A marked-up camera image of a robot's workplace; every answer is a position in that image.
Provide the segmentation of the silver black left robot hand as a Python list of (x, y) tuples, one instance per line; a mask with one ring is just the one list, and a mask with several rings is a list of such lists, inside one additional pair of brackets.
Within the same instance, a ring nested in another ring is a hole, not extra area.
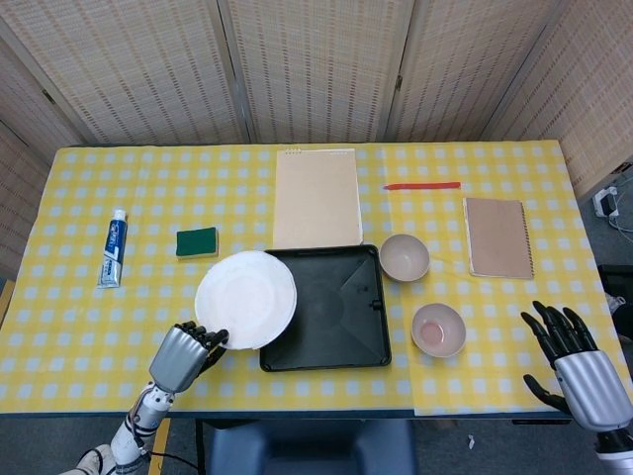
[(228, 337), (227, 330), (208, 332), (193, 321), (175, 324), (150, 364), (153, 383), (166, 393), (186, 391), (224, 356)]

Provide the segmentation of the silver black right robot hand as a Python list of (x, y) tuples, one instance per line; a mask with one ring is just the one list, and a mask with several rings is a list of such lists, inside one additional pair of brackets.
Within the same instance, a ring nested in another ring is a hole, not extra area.
[(572, 309), (558, 310), (539, 301), (538, 314), (521, 314), (553, 370), (561, 395), (546, 390), (530, 374), (523, 381), (545, 405), (572, 417), (596, 433), (625, 429), (632, 422), (632, 402), (608, 355), (600, 350), (585, 321)]

